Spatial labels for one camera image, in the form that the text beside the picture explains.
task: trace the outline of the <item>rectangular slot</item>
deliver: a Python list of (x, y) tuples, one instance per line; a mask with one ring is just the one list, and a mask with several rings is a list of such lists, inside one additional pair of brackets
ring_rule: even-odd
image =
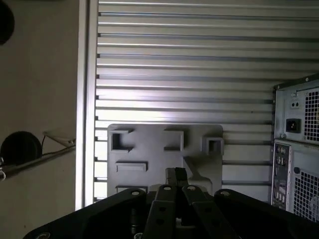
[(124, 170), (146, 172), (148, 169), (147, 162), (116, 162), (115, 165), (117, 172)]
[(116, 129), (111, 131), (111, 152), (130, 152), (134, 146), (124, 145), (123, 137), (132, 132), (132, 129)]

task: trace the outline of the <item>bolt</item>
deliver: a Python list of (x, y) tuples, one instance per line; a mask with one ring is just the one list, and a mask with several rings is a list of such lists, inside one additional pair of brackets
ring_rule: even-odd
[(189, 186), (187, 189), (190, 190), (190, 191), (195, 191), (196, 190), (196, 188), (194, 186)]
[(230, 193), (227, 191), (222, 191), (222, 192), (220, 192), (220, 194), (225, 196), (225, 197), (228, 197), (230, 195)]
[(41, 233), (36, 237), (36, 239), (48, 239), (50, 237), (50, 233)]
[(142, 237), (143, 237), (143, 233), (136, 233), (134, 235), (134, 239), (142, 239)]

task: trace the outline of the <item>black round object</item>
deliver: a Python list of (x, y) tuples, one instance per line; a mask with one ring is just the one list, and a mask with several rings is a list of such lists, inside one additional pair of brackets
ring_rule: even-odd
[(41, 143), (32, 133), (18, 131), (4, 140), (0, 156), (5, 165), (26, 163), (42, 156)]
[(300, 168), (298, 168), (298, 167), (294, 167), (294, 173), (296, 173), (296, 174), (300, 174)]
[(14, 16), (7, 4), (0, 0), (0, 45), (5, 44), (14, 31)]

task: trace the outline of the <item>black plastic part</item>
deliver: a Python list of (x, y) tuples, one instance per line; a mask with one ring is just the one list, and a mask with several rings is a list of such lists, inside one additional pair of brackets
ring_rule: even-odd
[(14, 31), (14, 16), (9, 6), (0, 0), (0, 45), (5, 44)]
[(301, 133), (301, 119), (286, 119), (286, 132)]
[[(147, 195), (127, 189), (37, 228), (24, 239), (42, 233), (50, 233), (50, 239), (132, 239), (141, 231), (143, 239), (318, 239), (319, 225), (294, 214), (232, 190), (217, 191), (213, 198), (189, 187), (181, 189), (186, 204), (176, 197), (176, 186), (161, 185)], [(175, 207), (180, 204), (191, 225), (178, 225)]]
[(10, 134), (2, 143), (0, 155), (4, 165), (20, 165), (42, 156), (40, 141), (32, 133), (18, 131)]
[(175, 199), (177, 188), (161, 185), (152, 203), (143, 239), (170, 239), (175, 232)]
[(318, 238), (318, 224), (233, 190), (217, 191), (214, 201), (242, 239)]
[(146, 193), (138, 188), (123, 192), (89, 205), (29, 232), (24, 239), (35, 239), (49, 232), (50, 239), (131, 239), (132, 208), (143, 209)]
[(217, 205), (208, 200), (202, 190), (192, 185), (182, 188), (188, 205), (194, 209), (197, 226), (207, 233), (208, 238), (238, 239)]

